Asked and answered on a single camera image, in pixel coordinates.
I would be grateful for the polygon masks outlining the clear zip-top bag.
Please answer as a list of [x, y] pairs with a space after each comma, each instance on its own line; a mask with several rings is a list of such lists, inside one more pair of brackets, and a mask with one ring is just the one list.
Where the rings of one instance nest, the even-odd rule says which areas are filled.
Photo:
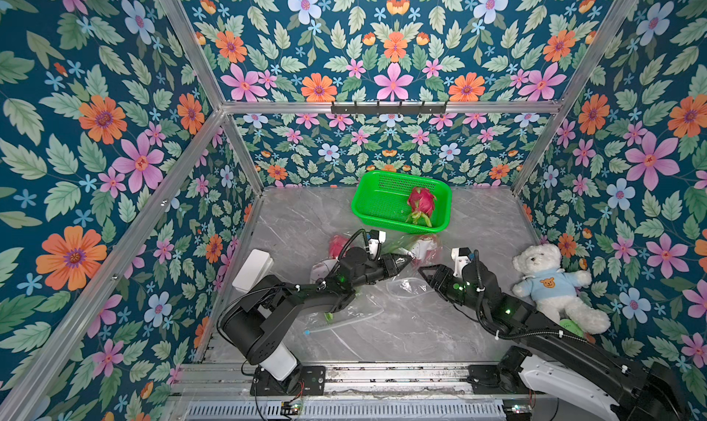
[[388, 294], [396, 299], [416, 299], [432, 291], [432, 288], [418, 277], [399, 278], [387, 284]]
[[434, 264], [442, 250], [440, 240], [434, 234], [403, 234], [384, 244], [383, 253], [398, 253], [412, 257], [415, 267]]
[[327, 304], [318, 305], [307, 313], [303, 330], [306, 336], [361, 324], [383, 314], [383, 307], [377, 303], [375, 293], [367, 289], [370, 285], [353, 285], [355, 268], [366, 262], [374, 262], [369, 259], [367, 251], [367, 233], [368, 231], [365, 229], [359, 229], [352, 236], [347, 237], [347, 242], [337, 262], [338, 272], [348, 271], [347, 276], [350, 277], [351, 285], [355, 289], [355, 298], [348, 308], [337, 312], [346, 298], [347, 289], [343, 282], [338, 281], [333, 271], [317, 282], [310, 279], [312, 283], [317, 285], [318, 291], [328, 294], [330, 300]]

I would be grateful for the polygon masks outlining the pink dragon fruit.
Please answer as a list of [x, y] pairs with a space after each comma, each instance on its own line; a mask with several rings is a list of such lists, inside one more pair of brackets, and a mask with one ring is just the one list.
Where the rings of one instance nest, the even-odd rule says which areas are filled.
[[401, 241], [398, 251], [410, 255], [413, 266], [423, 266], [434, 262], [442, 249], [434, 234], [407, 236]]
[[341, 255], [342, 249], [344, 249], [346, 242], [347, 236], [336, 234], [331, 237], [328, 258], [319, 262], [318, 264], [315, 264], [315, 266], [313, 266], [310, 271], [310, 278], [314, 282], [317, 282], [320, 279], [324, 279], [325, 277], [327, 277], [327, 275], [329, 275], [331, 271], [333, 271], [336, 274], [338, 281], [344, 283], [347, 289], [347, 294], [346, 298], [342, 302], [342, 305], [339, 306], [339, 310], [337, 312], [342, 312], [344, 309], [348, 308], [353, 299], [355, 298], [355, 289], [351, 285], [350, 277], [347, 276], [349, 272], [344, 270], [344, 273], [339, 273], [339, 268], [337, 266], [339, 256]]
[[436, 197], [428, 188], [414, 187], [407, 200], [411, 211], [406, 221], [415, 225], [421, 221], [426, 227], [431, 227], [435, 202]]

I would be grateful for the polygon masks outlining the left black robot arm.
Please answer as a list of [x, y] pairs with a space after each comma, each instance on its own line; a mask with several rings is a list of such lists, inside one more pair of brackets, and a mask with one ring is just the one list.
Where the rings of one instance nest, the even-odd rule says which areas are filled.
[[301, 363], [284, 345], [294, 321], [301, 314], [340, 312], [354, 301], [359, 287], [396, 277], [411, 263], [406, 253], [383, 253], [372, 260], [365, 249], [354, 247], [312, 284], [266, 275], [222, 312], [217, 330], [248, 364], [291, 387], [301, 374]]

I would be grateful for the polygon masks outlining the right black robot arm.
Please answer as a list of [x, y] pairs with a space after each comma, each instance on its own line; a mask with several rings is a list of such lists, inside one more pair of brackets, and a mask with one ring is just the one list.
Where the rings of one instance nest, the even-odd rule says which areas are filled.
[[445, 301], [474, 310], [482, 329], [515, 342], [499, 364], [500, 382], [518, 380], [603, 420], [688, 420], [692, 415], [668, 367], [621, 358], [554, 323], [532, 305], [503, 292], [478, 259], [461, 275], [443, 264], [420, 275]]

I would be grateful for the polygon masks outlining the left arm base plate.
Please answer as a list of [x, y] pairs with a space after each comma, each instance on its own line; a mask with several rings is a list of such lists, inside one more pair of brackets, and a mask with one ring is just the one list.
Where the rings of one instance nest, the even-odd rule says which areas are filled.
[[256, 369], [253, 377], [251, 396], [320, 396], [324, 394], [326, 381], [324, 366], [297, 366], [293, 373], [283, 380], [276, 380], [265, 368]]

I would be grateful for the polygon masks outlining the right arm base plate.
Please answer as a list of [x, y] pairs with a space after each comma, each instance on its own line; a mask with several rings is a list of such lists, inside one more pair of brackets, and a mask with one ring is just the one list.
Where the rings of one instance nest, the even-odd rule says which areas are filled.
[[520, 369], [508, 369], [500, 364], [469, 365], [466, 382], [475, 394], [535, 393], [522, 382]]

